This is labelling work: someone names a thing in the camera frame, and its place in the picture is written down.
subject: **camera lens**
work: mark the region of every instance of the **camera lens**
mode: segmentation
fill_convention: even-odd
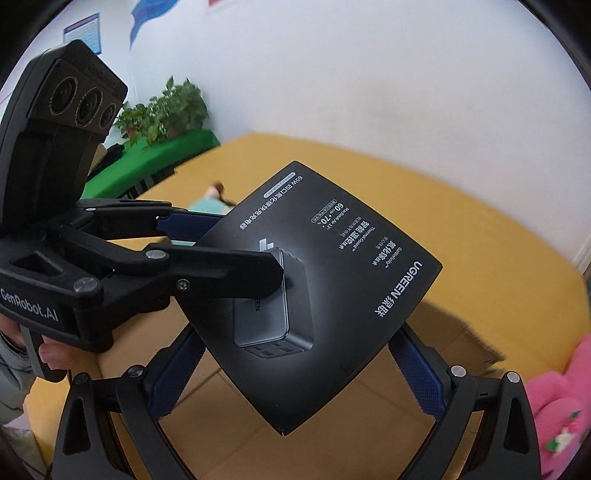
[[[51,96],[51,110],[53,113],[62,113],[70,106],[70,102],[76,93],[76,82],[73,78],[62,80]]]
[[[96,115],[100,107],[100,92],[96,89],[91,90],[80,102],[78,107],[77,120],[79,124],[86,125]]]
[[[106,128],[115,116],[115,104],[110,104],[100,116],[99,127]]]

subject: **green leaves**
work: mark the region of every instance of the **green leaves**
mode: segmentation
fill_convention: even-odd
[[[558,447],[559,445],[556,439],[552,439],[548,443],[546,443],[546,450],[548,450],[549,452],[558,452]]]
[[[159,97],[151,97],[148,105],[138,103],[130,108],[125,102],[115,125],[122,133],[130,128],[136,129],[130,138],[130,146],[142,137],[152,145],[188,131],[201,130],[206,118],[207,106],[201,90],[189,79],[182,85],[175,85],[171,76],[166,82],[166,90],[162,90]]]

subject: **pink plush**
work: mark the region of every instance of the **pink plush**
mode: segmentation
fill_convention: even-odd
[[[575,349],[564,375],[540,375],[525,390],[538,433],[542,476],[556,480],[591,428],[591,335]]]

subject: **metal screw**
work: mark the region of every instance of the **metal screw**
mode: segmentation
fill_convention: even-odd
[[[511,383],[519,383],[521,381],[521,377],[515,372],[509,372],[507,373],[507,380],[509,380]]]
[[[148,250],[146,252],[146,257],[150,260],[161,260],[166,257],[166,252],[163,252],[162,250]]]
[[[85,384],[86,382],[88,382],[88,379],[89,379],[89,378],[90,378],[90,377],[88,376],[88,374],[78,374],[78,375],[76,375],[76,377],[75,377],[75,379],[74,379],[74,383],[75,383],[76,385],[83,385],[83,384]]]
[[[138,378],[141,377],[144,373],[144,367],[142,365],[133,365],[127,369],[127,374],[131,378]]]
[[[466,376],[466,369],[461,365],[454,365],[452,367],[452,374],[454,377],[465,377]]]
[[[189,282],[189,280],[187,280],[186,278],[181,278],[180,280],[177,280],[177,290],[178,291],[187,291],[190,288],[191,288],[191,282]]]
[[[88,293],[99,286],[99,281],[94,277],[82,277],[74,282],[74,291],[77,293]]]

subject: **gray charger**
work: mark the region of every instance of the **gray charger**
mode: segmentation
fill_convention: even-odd
[[[304,263],[281,250],[268,250],[284,269],[281,287],[264,299],[234,299],[234,344],[260,358],[310,350],[314,330]]]

